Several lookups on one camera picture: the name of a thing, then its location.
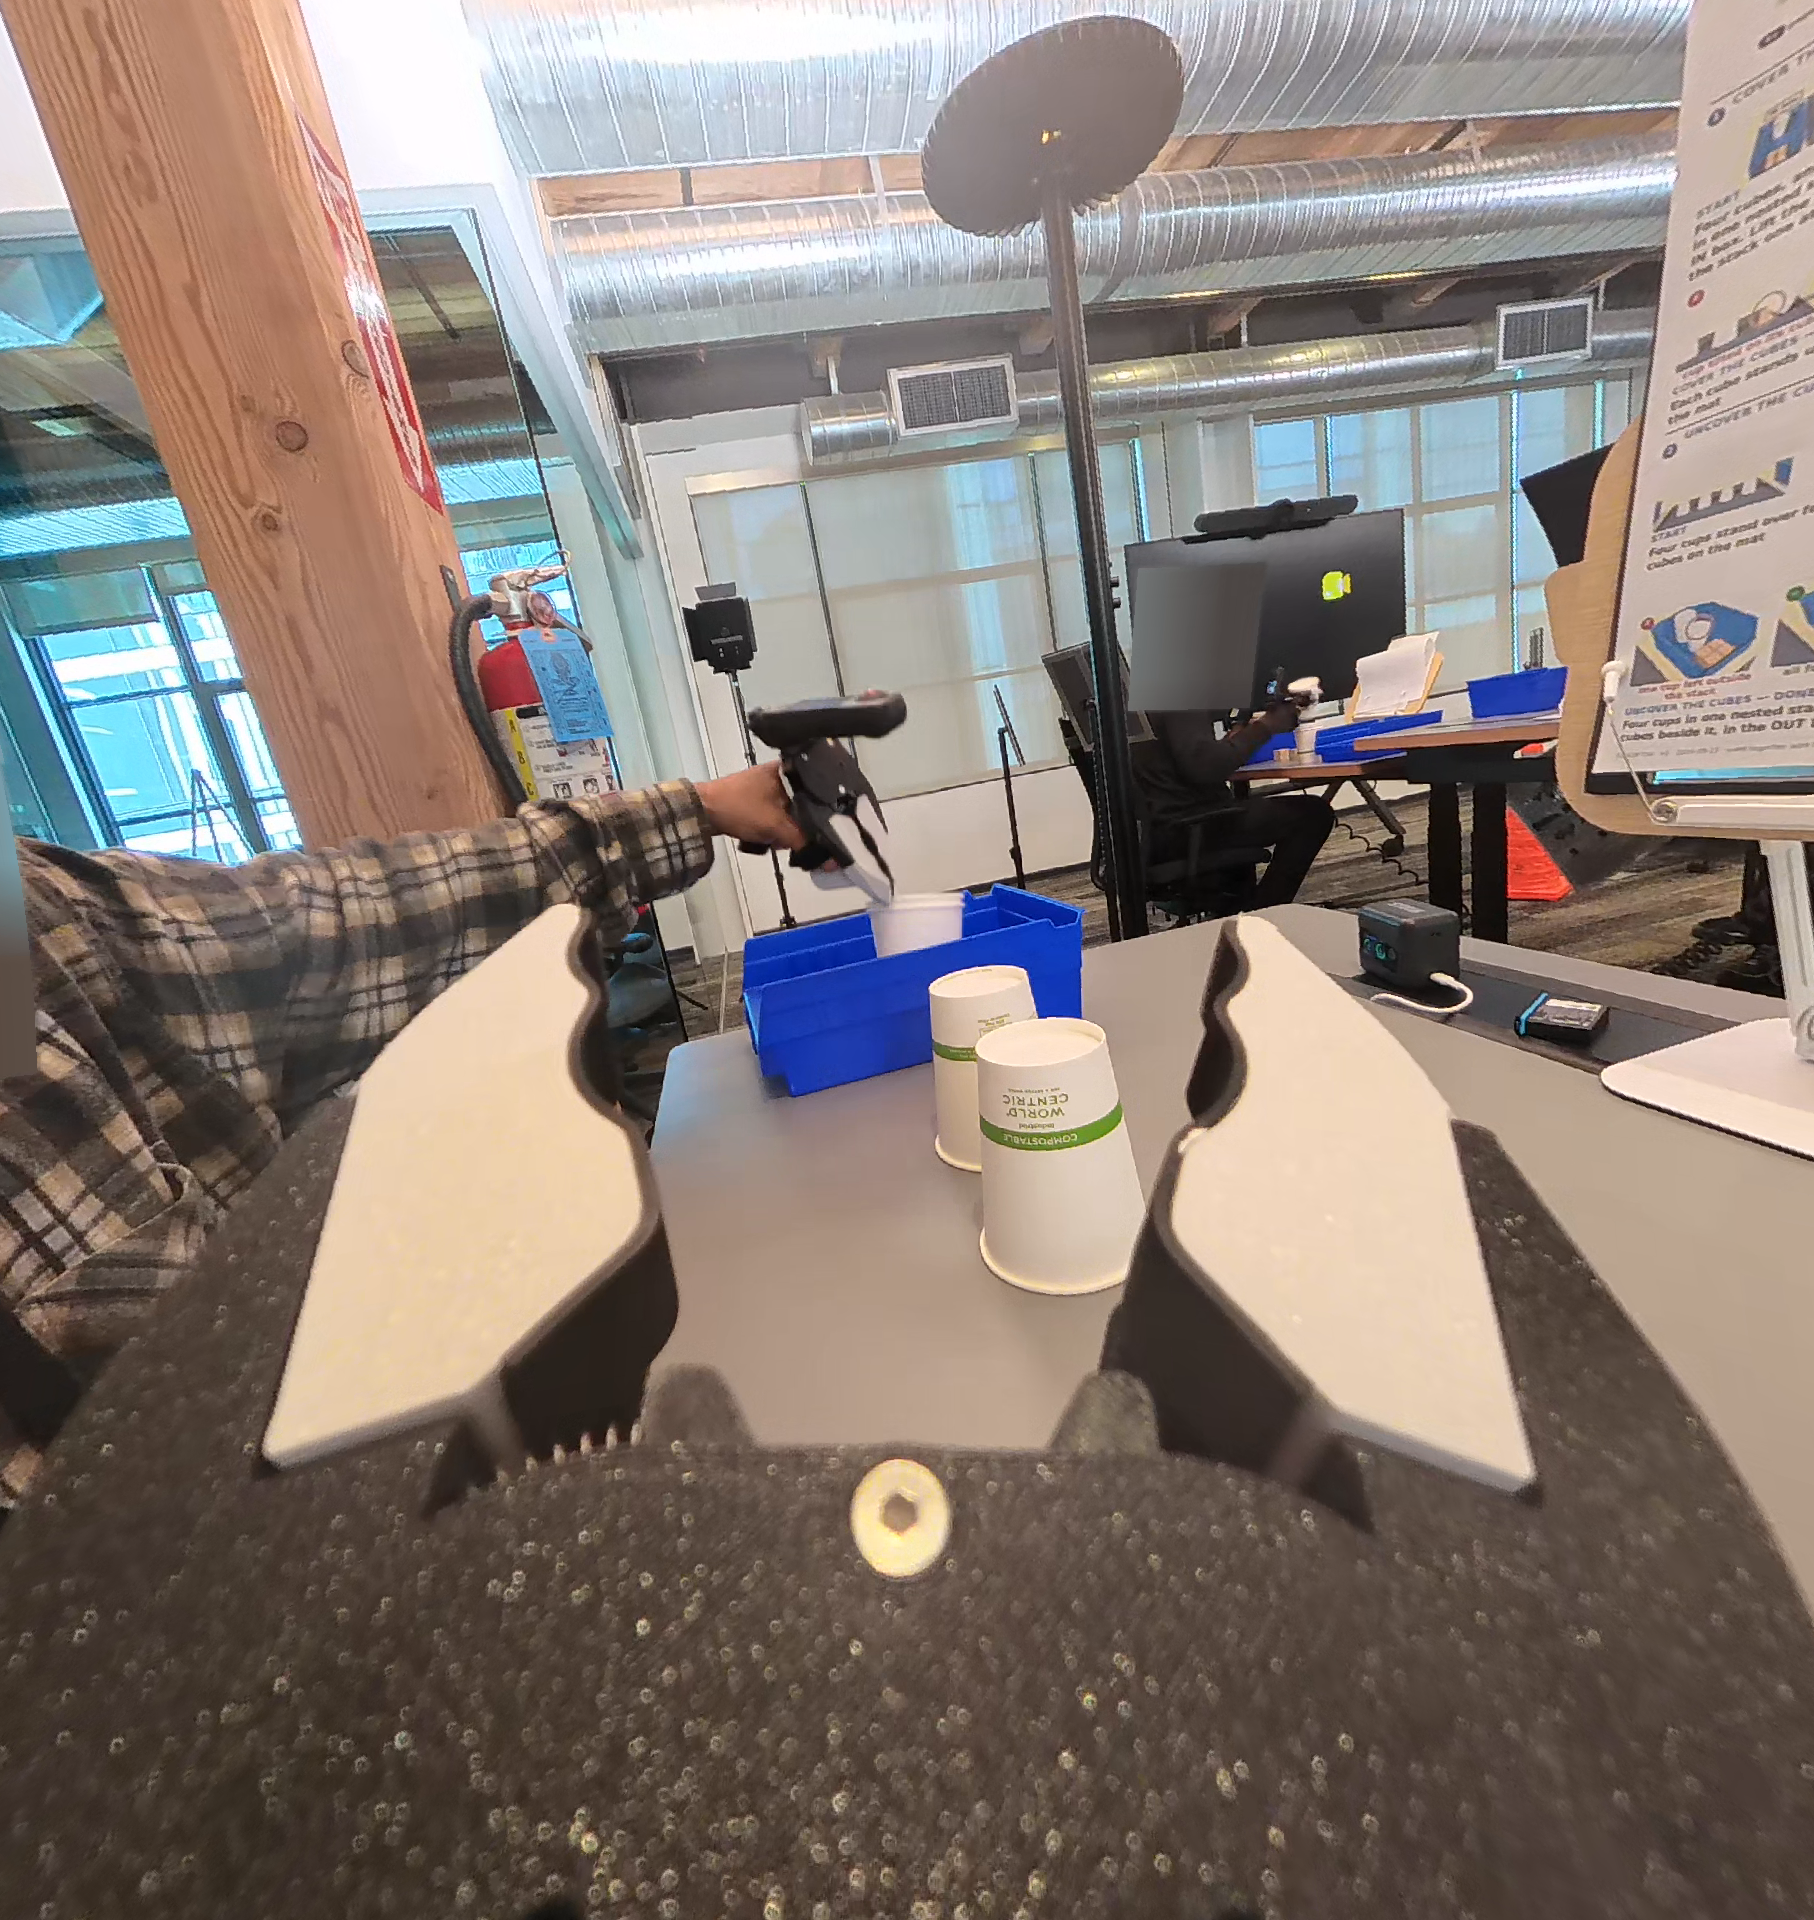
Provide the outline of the wooden pillar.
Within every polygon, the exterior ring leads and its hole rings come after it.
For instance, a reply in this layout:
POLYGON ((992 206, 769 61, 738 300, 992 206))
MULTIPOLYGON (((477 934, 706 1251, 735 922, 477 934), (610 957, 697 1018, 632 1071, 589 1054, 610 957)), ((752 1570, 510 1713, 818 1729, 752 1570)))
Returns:
POLYGON ((302 154, 349 178, 300 4, 7 1, 294 820, 502 819, 446 665, 446 513, 405 482, 302 154))

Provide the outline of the red fire extinguisher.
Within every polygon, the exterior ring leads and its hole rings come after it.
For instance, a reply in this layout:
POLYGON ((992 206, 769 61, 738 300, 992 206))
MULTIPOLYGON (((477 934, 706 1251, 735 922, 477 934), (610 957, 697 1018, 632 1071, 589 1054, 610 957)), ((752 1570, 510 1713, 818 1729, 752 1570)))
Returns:
POLYGON ((562 579, 559 562, 519 566, 494 575, 485 590, 472 593, 451 569, 441 566, 451 612, 446 665, 453 690, 494 782, 514 806, 597 798, 616 789, 613 738, 572 748, 556 744, 520 651, 519 634, 533 622, 578 629, 550 593, 562 579))

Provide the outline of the black monitor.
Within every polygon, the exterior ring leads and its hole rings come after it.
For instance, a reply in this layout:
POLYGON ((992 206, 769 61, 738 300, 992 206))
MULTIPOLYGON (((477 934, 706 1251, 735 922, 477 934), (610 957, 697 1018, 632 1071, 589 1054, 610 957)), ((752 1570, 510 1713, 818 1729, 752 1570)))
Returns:
POLYGON ((1301 681, 1343 697, 1406 629, 1405 512, 1132 543, 1126 577, 1134 715, 1262 713, 1301 681))

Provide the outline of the wooden desk with black legs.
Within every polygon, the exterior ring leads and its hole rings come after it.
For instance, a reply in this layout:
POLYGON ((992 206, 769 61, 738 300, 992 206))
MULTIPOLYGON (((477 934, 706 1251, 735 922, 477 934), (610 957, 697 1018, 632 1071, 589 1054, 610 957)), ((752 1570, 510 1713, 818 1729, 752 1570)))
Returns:
POLYGON ((1518 788, 1557 778, 1558 715, 1495 722, 1402 726, 1368 736, 1348 761, 1254 764, 1242 786, 1326 788, 1401 782, 1425 792, 1427 900, 1464 934, 1505 944, 1511 934, 1509 808, 1518 788))

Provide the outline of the person's left hand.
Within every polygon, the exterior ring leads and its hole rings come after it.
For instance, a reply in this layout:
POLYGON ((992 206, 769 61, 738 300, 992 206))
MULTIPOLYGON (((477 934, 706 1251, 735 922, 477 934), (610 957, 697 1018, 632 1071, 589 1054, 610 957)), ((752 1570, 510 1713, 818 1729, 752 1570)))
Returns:
POLYGON ((804 836, 778 761, 694 784, 706 829, 748 847, 798 853, 804 836))

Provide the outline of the black video bar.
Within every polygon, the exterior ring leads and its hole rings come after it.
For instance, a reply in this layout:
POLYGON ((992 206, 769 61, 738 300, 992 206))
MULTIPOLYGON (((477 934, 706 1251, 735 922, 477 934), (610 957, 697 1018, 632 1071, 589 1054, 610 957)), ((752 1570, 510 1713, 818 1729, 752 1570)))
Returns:
POLYGON ((1283 496, 1254 507, 1202 513, 1196 518, 1188 540, 1271 539, 1286 533, 1305 533, 1348 518, 1357 509, 1358 496, 1351 492, 1312 500, 1283 496))

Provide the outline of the wooden board with instruction sheet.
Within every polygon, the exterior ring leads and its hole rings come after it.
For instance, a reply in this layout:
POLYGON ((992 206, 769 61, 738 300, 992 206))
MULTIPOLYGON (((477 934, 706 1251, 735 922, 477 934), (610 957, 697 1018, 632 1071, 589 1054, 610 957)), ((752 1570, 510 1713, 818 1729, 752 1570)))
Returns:
POLYGON ((1690 11, 1647 403, 1547 600, 1584 819, 1814 841, 1814 1, 1690 11))

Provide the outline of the folder with white paper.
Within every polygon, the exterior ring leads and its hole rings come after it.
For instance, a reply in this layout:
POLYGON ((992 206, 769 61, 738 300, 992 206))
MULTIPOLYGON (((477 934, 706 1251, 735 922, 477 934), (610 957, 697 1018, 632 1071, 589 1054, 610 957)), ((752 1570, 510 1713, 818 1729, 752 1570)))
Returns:
POLYGON ((1382 651, 1355 661, 1348 716, 1351 722, 1371 722, 1416 715, 1431 697, 1441 665, 1440 633, 1392 639, 1382 651))

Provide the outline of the black office chair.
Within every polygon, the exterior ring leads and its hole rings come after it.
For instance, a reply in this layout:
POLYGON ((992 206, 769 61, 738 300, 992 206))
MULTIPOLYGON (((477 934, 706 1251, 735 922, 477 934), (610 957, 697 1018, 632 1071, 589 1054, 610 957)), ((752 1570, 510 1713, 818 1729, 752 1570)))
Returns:
MULTIPOLYGON (((1120 894, 1112 875, 1106 784, 1097 757, 1102 738, 1091 649, 1086 646, 1056 649, 1042 656, 1040 665, 1062 707, 1067 758, 1086 789, 1093 811, 1088 878, 1102 889, 1109 909, 1117 911, 1120 894)), ((1148 909, 1171 916, 1179 925, 1249 909, 1254 885, 1268 858, 1266 853, 1218 845, 1209 814, 1177 812, 1169 819, 1149 814, 1134 784, 1134 750, 1151 744, 1154 736, 1146 726, 1146 719, 1130 716, 1129 766, 1148 909)))

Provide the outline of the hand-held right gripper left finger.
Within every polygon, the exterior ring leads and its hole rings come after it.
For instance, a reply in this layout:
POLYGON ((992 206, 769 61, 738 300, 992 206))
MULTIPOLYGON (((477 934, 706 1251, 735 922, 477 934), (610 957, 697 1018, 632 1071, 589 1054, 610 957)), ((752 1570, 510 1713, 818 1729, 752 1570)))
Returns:
POLYGON ((416 1016, 350 1100, 260 1440, 275 1471, 462 1433, 488 1471, 638 1433, 680 1287, 587 911, 416 1016))

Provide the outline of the red wall sign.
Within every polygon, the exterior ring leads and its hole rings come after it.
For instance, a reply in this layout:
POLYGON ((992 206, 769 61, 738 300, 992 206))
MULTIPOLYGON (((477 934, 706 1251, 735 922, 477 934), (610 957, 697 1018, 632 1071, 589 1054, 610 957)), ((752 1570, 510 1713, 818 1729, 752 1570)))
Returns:
POLYGON ((356 191, 319 134, 300 115, 297 115, 297 125, 342 276, 366 375, 371 383, 371 392, 395 445, 396 465, 411 491, 430 509, 444 513, 439 469, 417 414, 417 398, 396 342, 356 191))

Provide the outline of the black pole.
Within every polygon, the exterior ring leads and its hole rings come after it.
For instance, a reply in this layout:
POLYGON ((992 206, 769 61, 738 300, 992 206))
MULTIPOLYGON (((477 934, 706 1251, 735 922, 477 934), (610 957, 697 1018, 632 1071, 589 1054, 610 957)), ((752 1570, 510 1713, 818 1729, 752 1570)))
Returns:
POLYGON ((1099 763, 1117 911, 1112 940, 1149 930, 1134 827, 1130 728, 1120 686, 1112 552, 1091 414, 1086 313, 1077 216, 1120 197, 1175 130, 1183 61, 1154 22, 1130 15, 1063 19, 985 61, 927 132, 921 188, 946 227, 997 237, 1038 227, 1063 409, 1094 683, 1099 763))

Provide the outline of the blue paper tag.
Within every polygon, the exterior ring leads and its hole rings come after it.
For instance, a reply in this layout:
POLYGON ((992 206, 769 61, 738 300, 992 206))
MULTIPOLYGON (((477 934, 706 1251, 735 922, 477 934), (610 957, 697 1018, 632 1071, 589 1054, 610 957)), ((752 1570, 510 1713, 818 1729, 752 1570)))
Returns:
POLYGON ((582 633, 568 622, 533 622, 519 644, 553 741, 572 748, 610 739, 603 691, 582 633))

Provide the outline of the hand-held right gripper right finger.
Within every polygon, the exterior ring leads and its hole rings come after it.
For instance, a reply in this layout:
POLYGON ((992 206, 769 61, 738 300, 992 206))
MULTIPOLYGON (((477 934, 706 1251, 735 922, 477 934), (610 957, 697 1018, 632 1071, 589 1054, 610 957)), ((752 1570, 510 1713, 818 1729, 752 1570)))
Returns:
POLYGON ((1102 1369, 1160 1446, 1317 1500, 1357 1456, 1523 1495, 1534 1450, 1453 1114, 1275 924, 1224 922, 1102 1369))

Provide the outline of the black device with green display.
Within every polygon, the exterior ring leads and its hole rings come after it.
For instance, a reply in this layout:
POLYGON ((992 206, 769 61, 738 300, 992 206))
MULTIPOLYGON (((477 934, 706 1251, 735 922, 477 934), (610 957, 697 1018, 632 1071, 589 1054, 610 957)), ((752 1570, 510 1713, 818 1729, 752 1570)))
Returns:
POLYGON ((1363 977, 1392 987, 1427 989, 1461 967, 1461 914, 1427 900, 1379 900, 1357 913, 1363 977))

